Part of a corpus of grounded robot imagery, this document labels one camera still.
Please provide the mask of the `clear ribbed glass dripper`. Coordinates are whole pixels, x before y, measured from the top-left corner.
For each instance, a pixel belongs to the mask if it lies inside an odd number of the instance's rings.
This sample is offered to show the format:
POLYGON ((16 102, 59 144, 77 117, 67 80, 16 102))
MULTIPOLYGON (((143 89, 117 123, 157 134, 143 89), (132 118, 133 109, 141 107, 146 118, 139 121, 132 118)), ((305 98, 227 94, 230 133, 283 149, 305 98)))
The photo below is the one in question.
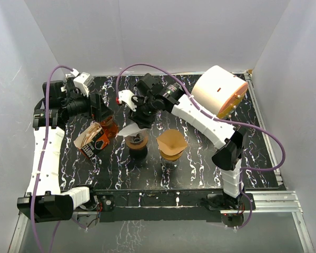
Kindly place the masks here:
POLYGON ((125 138, 126 143, 130 145, 146 145, 148 141, 147 134, 145 133, 138 133, 135 136, 128 136, 125 138))

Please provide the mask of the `orange coffee filter box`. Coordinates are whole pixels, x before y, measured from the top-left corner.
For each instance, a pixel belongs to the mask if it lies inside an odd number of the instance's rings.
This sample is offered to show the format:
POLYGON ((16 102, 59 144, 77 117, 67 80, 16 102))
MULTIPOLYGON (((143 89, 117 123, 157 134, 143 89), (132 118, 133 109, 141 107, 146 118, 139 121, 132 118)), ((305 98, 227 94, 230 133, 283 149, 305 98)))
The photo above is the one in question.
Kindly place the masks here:
POLYGON ((75 140, 74 145, 88 158, 96 156, 110 143, 102 126, 94 122, 75 140))

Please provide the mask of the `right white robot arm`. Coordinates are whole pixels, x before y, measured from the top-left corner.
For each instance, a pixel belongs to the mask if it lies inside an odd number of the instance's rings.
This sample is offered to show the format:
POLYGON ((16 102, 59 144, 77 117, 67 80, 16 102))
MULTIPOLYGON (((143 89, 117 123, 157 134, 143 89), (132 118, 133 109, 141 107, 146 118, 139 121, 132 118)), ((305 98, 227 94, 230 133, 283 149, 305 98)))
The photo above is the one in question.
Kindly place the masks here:
POLYGON ((206 136, 216 148, 212 162, 221 169, 223 192, 221 201, 214 207, 238 209, 243 203, 242 157, 246 129, 234 127, 210 112, 195 100, 183 83, 164 85, 151 74, 145 74, 135 87, 139 94, 130 91, 119 93, 130 108, 129 118, 142 130, 152 127, 159 111, 166 111, 193 126, 206 136))

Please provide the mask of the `brown paper coffee filter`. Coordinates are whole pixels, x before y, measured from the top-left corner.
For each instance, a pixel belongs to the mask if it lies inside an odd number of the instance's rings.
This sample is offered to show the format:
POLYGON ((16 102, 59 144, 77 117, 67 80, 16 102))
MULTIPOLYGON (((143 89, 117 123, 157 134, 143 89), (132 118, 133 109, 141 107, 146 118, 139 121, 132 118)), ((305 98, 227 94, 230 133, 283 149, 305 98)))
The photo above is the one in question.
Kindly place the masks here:
POLYGON ((156 140, 159 150, 169 156, 177 155, 187 147, 184 135, 176 129, 164 131, 156 140))

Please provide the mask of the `red black dripper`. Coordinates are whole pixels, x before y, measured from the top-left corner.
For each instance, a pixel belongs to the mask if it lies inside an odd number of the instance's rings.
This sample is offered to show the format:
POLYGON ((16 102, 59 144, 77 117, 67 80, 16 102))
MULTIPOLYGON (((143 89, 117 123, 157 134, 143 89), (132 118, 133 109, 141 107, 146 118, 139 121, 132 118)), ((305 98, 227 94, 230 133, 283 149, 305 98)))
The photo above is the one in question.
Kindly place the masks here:
POLYGON ((141 149, 129 149, 129 154, 133 159, 144 159, 147 156, 147 147, 141 149))

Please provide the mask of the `orange glass carafe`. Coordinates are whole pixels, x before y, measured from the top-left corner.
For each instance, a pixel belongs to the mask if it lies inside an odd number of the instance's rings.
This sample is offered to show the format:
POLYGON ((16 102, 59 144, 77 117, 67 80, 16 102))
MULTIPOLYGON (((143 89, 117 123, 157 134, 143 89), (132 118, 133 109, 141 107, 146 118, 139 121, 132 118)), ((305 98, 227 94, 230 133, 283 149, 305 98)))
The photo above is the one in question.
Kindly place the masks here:
POLYGON ((117 136, 118 125, 114 121, 113 115, 100 122, 100 126, 109 140, 117 136))

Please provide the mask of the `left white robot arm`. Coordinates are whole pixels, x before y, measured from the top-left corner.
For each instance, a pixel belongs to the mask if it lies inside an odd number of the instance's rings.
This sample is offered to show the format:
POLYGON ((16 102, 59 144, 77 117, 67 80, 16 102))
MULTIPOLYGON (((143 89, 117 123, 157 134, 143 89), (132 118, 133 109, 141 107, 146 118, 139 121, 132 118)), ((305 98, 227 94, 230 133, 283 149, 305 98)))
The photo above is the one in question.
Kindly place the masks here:
POLYGON ((70 220, 79 206, 86 210, 97 207, 98 197, 91 186, 84 184, 61 191, 61 145, 70 118, 80 115, 101 122, 113 114, 99 92, 85 96, 63 81, 45 82, 42 89, 44 98, 33 114, 35 151, 31 179, 25 196, 17 200, 19 211, 36 223, 70 220))

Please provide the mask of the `white paper coffee filter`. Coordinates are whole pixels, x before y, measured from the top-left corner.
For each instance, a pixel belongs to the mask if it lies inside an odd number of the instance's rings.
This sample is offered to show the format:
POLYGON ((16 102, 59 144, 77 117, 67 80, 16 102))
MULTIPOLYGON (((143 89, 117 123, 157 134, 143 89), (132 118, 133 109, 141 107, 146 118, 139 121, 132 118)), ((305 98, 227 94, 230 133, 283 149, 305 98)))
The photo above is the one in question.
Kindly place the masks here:
POLYGON ((137 134, 141 131, 142 130, 139 128, 139 126, 136 123, 132 123, 124 127, 122 130, 120 130, 117 136, 122 136, 122 137, 133 136, 134 134, 137 134))

